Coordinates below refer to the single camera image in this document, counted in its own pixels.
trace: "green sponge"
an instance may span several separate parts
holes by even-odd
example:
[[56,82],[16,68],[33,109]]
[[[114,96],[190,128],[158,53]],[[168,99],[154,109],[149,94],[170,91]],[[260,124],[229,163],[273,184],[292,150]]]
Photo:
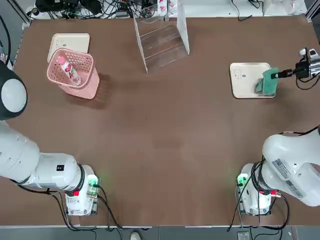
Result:
[[277,85],[278,85],[278,77],[271,78],[271,74],[277,74],[278,68],[270,68],[265,71],[262,75],[263,78],[259,80],[257,85],[255,86],[256,93],[262,93],[265,96],[272,96],[276,93]]

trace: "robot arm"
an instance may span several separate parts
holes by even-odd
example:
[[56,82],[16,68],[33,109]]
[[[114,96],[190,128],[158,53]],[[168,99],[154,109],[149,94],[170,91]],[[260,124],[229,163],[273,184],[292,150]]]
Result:
[[256,167],[257,163],[246,164],[238,176],[238,194],[244,192],[241,212],[269,213],[276,190],[308,206],[320,206],[320,127],[300,136],[272,135],[264,142],[262,154],[265,160],[261,168]]
[[320,205],[320,129],[302,136],[272,135],[263,144],[262,178],[308,206]]
[[278,73],[273,73],[271,74],[271,78],[289,78],[295,75],[297,79],[301,80],[317,76],[320,73],[320,56],[316,50],[310,49],[309,51],[305,47],[299,51],[299,55],[302,58],[295,64],[295,69],[286,69]]
[[2,61],[0,72],[0,176],[24,187],[63,190],[69,215],[95,214],[98,178],[92,168],[68,154],[41,153],[37,144],[3,121],[19,116],[28,97],[22,80]]

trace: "pink plastic basket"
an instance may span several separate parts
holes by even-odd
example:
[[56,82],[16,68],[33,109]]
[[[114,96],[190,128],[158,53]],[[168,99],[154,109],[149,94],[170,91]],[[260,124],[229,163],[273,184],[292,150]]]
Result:
[[[81,77],[79,86],[70,84],[70,80],[58,64],[59,56],[64,56]],[[84,99],[93,99],[95,97],[100,81],[94,58],[90,54],[66,48],[59,48],[53,53],[46,76],[51,82],[58,84],[67,94]]]

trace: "brown table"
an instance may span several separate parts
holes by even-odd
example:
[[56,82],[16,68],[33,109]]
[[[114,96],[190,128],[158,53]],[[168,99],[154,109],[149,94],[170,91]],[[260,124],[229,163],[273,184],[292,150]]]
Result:
[[[279,83],[274,99],[235,99],[229,65],[267,62],[291,68],[303,47],[319,46],[303,15],[189,18],[190,56],[145,73],[134,24],[125,20],[35,20],[24,31],[14,70],[28,90],[26,111],[8,121],[42,152],[67,153],[102,179],[111,208],[125,226],[229,225],[235,180],[246,163],[261,159],[264,140],[319,124],[320,84],[299,90]],[[95,99],[66,95],[46,79],[55,33],[89,33],[100,86]],[[63,225],[48,196],[0,181],[0,224]],[[293,197],[291,225],[319,225],[320,207]],[[285,207],[262,217],[281,225]],[[106,225],[102,204],[80,223]],[[257,217],[245,224],[256,225]]]

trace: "gray floor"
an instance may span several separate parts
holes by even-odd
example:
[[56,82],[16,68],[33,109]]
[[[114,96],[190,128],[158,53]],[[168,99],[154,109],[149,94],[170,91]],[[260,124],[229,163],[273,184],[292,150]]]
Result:
[[[226,232],[225,227],[152,227],[148,230],[136,229],[142,240],[237,240],[238,232],[249,232],[247,228],[233,227]],[[133,229],[122,230],[122,240],[128,240]],[[120,240],[119,233],[114,230],[96,230],[97,240]],[[260,233],[274,234],[276,231],[262,227],[252,229],[253,238]],[[320,227],[286,227],[282,240],[315,240],[319,239]],[[94,240],[93,232],[73,232],[67,228],[8,228],[0,229],[1,240]],[[257,240],[278,240],[278,235],[261,235]]]

